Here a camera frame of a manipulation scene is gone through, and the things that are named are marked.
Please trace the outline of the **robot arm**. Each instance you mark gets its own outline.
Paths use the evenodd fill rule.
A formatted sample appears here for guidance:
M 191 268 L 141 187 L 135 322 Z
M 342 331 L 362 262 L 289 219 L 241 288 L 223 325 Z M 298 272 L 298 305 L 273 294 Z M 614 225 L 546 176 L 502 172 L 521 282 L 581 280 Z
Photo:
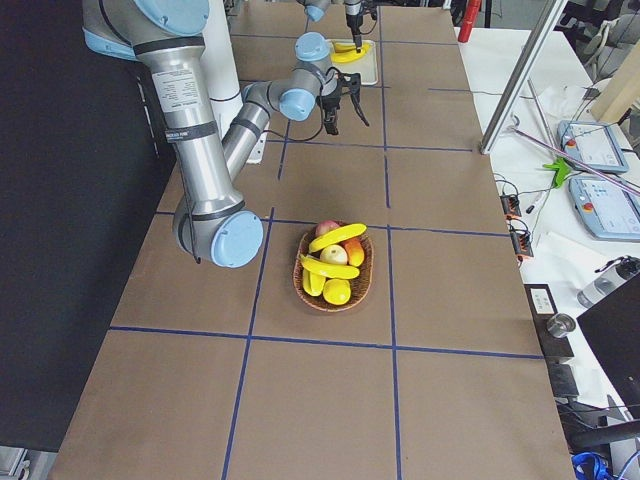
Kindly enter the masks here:
M 313 22 L 320 21 L 328 10 L 329 0 L 299 0 L 304 7 L 306 16 Z M 363 47 L 361 26 L 363 24 L 364 6 L 361 0 L 344 0 L 346 25 L 349 28 L 356 51 L 361 52 Z
M 272 114 L 304 121 L 317 100 L 337 90 L 327 40 L 317 32 L 301 35 L 290 76 L 250 85 L 221 135 L 201 63 L 209 2 L 85 1 L 82 10 L 92 51 L 138 61 L 151 73 L 184 187 L 173 220 L 177 244 L 198 262 L 246 265 L 261 246 L 263 228 L 233 181 Z

